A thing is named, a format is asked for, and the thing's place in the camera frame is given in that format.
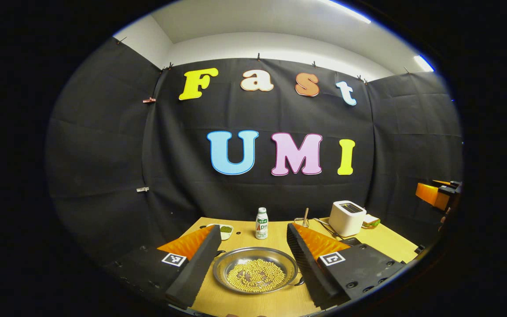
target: yellow letter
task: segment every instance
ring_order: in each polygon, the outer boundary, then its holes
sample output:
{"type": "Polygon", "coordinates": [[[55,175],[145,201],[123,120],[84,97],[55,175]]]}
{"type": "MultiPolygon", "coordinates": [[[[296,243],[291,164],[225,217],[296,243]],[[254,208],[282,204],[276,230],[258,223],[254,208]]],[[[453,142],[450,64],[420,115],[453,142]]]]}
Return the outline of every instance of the yellow letter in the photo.
{"type": "Polygon", "coordinates": [[[254,92],[259,89],[262,92],[269,92],[269,90],[273,89],[271,77],[265,70],[248,70],[242,76],[245,77],[240,83],[240,87],[243,90],[254,92]]]}
{"type": "Polygon", "coordinates": [[[353,174],[352,153],[356,143],[352,140],[342,139],[340,140],[340,146],[342,147],[342,163],[338,168],[338,175],[351,175],[353,174]]]}
{"type": "Polygon", "coordinates": [[[187,77],[187,80],[185,81],[183,94],[179,95],[179,100],[201,97],[203,93],[199,92],[199,85],[201,85],[201,88],[206,89],[211,82],[209,75],[213,77],[218,76],[218,70],[216,68],[209,68],[207,70],[191,70],[190,72],[186,72],[184,75],[187,77]]]}

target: white toaster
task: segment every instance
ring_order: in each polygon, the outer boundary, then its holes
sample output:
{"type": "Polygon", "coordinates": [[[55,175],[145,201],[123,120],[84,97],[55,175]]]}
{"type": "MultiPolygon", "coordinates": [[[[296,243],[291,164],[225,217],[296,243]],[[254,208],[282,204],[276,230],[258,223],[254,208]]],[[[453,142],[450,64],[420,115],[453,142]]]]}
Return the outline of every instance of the white toaster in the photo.
{"type": "Polygon", "coordinates": [[[351,201],[336,201],[332,204],[328,223],[340,236],[353,236],[360,232],[365,214],[365,209],[351,201]]]}

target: orange object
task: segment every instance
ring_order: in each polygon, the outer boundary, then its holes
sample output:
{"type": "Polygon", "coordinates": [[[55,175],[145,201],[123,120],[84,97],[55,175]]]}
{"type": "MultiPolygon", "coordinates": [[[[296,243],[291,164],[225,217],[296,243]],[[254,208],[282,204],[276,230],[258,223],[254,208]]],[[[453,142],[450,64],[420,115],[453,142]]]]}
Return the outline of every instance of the orange object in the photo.
{"type": "Polygon", "coordinates": [[[418,183],[418,187],[416,187],[416,196],[441,210],[445,210],[445,207],[449,202],[449,196],[438,192],[437,187],[422,183],[418,183]]]}
{"type": "Polygon", "coordinates": [[[308,250],[310,250],[310,253],[314,257],[315,261],[318,261],[318,257],[321,255],[350,248],[350,246],[341,243],[334,238],[325,236],[320,232],[302,227],[302,225],[297,225],[296,223],[293,223],[293,225],[298,233],[300,233],[300,236],[304,240],[304,243],[306,243],[306,246],[308,246],[308,250]]]}
{"type": "Polygon", "coordinates": [[[195,252],[199,250],[203,241],[211,230],[214,228],[214,225],[209,225],[209,227],[205,227],[203,229],[199,229],[197,231],[191,232],[188,235],[184,235],[174,241],[164,244],[161,247],[158,247],[158,250],[162,250],[165,252],[183,255],[187,257],[190,261],[195,255],[195,252]]]}

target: metal plate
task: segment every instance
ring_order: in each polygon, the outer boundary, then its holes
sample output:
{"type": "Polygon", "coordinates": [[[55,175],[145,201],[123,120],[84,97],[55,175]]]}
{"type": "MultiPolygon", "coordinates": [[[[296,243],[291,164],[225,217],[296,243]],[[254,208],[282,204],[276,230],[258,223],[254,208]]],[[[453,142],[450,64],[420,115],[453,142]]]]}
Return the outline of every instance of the metal plate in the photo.
{"type": "Polygon", "coordinates": [[[297,273],[298,267],[290,255],[284,253],[283,251],[271,249],[269,247],[242,247],[241,249],[236,249],[228,253],[224,253],[224,255],[221,256],[213,265],[213,274],[215,275],[215,279],[217,279],[221,285],[232,291],[249,295],[265,294],[271,293],[272,291],[277,291],[294,281],[297,273]],[[260,292],[242,291],[241,289],[233,287],[227,281],[226,277],[228,273],[234,269],[235,265],[243,264],[247,261],[253,261],[256,259],[273,262],[275,265],[277,265],[285,275],[283,281],[269,291],[260,292]]]}

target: wooden table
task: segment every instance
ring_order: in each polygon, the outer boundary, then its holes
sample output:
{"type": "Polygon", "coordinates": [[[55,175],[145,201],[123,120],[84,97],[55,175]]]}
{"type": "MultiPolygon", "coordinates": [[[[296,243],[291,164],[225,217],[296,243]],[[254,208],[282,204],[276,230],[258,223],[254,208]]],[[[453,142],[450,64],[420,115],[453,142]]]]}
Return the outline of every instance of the wooden table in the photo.
{"type": "MultiPolygon", "coordinates": [[[[321,220],[327,222],[328,219],[321,218],[321,220]]],[[[230,221],[202,217],[183,235],[198,230],[201,225],[209,225],[210,223],[234,227],[232,236],[220,243],[219,250],[232,251],[240,247],[272,247],[292,256],[287,244],[287,224],[291,221],[271,221],[270,218],[267,239],[258,240],[255,237],[255,221],[230,221]]],[[[309,228],[331,237],[330,233],[315,220],[310,220],[309,228]]],[[[367,243],[399,262],[408,263],[417,255],[414,252],[417,248],[414,243],[383,224],[379,224],[374,229],[361,228],[360,233],[354,237],[361,243],[367,243]]],[[[209,272],[205,276],[191,309],[219,317],[226,317],[228,314],[238,317],[299,317],[320,311],[320,308],[315,307],[310,299],[306,284],[288,285],[279,291],[260,295],[242,295],[230,291],[215,280],[214,262],[215,260],[211,263],[209,272]]],[[[297,283],[301,276],[302,273],[298,271],[294,283],[297,283]]]]}

